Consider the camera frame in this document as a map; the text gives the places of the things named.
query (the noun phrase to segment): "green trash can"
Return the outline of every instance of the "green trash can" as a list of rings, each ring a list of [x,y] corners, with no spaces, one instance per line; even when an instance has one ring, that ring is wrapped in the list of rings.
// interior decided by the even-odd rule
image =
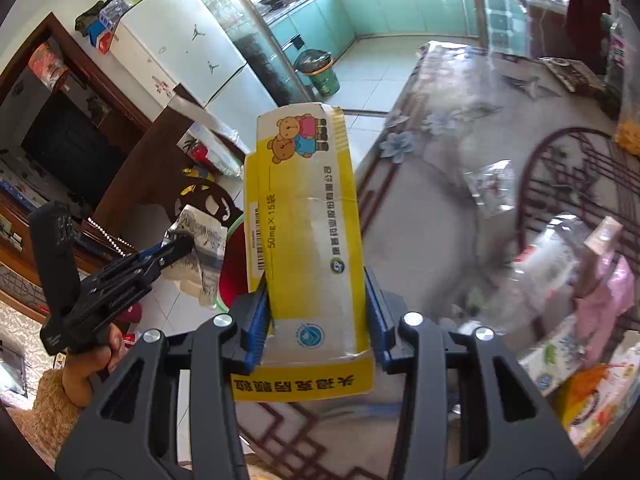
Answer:
[[[300,53],[293,67],[311,79],[322,97],[329,97],[340,89],[333,65],[330,52],[310,48]]]

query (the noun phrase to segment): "human hand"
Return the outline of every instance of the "human hand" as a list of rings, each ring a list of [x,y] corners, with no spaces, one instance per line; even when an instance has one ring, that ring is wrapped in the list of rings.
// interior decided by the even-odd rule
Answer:
[[[122,332],[113,323],[109,326],[109,345],[99,346],[81,354],[68,354],[62,369],[62,387],[66,396],[78,408],[89,405],[93,389],[89,376],[104,368],[109,373],[126,353]]]

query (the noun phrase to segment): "cartoon bear illustration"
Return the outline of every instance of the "cartoon bear illustration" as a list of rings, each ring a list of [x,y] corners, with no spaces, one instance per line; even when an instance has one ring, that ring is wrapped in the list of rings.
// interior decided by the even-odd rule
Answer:
[[[290,159],[296,153],[296,143],[293,139],[279,139],[275,137],[267,143],[267,149],[273,151],[274,164],[280,164],[283,160]]]
[[[292,139],[296,144],[296,153],[310,158],[316,151],[327,152],[329,144],[326,132],[326,120],[316,119],[311,114],[280,119],[276,126],[276,139]]]
[[[300,133],[300,119],[301,117],[285,117],[280,119],[276,123],[276,126],[278,127],[278,135],[276,138],[293,139]]]

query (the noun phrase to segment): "white refrigerator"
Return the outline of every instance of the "white refrigerator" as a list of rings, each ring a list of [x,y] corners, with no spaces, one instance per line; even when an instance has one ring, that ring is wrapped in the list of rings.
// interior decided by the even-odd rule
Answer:
[[[201,0],[142,0],[120,20],[110,52],[163,107],[182,84],[252,151],[257,117],[276,108]]]

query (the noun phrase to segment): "metal screw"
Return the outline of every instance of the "metal screw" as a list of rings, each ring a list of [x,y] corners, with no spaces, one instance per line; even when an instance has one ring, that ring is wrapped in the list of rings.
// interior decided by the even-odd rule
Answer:
[[[213,324],[215,326],[229,326],[234,322],[234,319],[229,314],[218,314],[213,318]]]
[[[491,339],[494,338],[494,335],[494,331],[487,326],[481,326],[478,330],[476,330],[476,337],[480,341],[491,341]]]
[[[418,326],[424,321],[422,314],[418,312],[407,312],[402,316],[402,319],[404,319],[404,322],[409,326]]]
[[[155,343],[160,339],[161,333],[159,330],[152,328],[151,330],[147,330],[143,335],[142,339],[147,343]]]

